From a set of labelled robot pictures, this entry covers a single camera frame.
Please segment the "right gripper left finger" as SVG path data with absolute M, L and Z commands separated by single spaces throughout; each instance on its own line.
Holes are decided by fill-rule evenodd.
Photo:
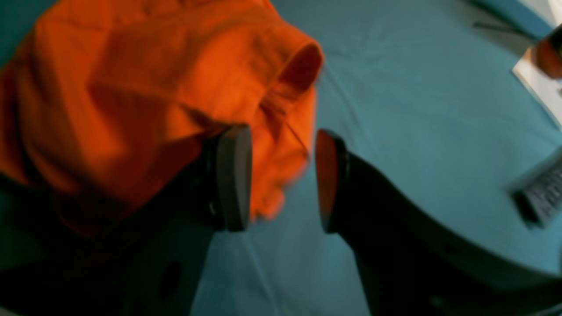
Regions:
M 252 136 L 233 126 L 150 202 L 92 238 L 43 190 L 1 182 L 3 316 L 186 316 L 216 232 L 249 223 Z

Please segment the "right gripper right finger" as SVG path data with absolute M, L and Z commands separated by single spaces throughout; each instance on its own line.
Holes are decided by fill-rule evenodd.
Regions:
M 328 129 L 316 134 L 323 230 L 353 251 L 372 316 L 559 316 L 561 282 L 502 289 L 522 268 L 430 218 Z

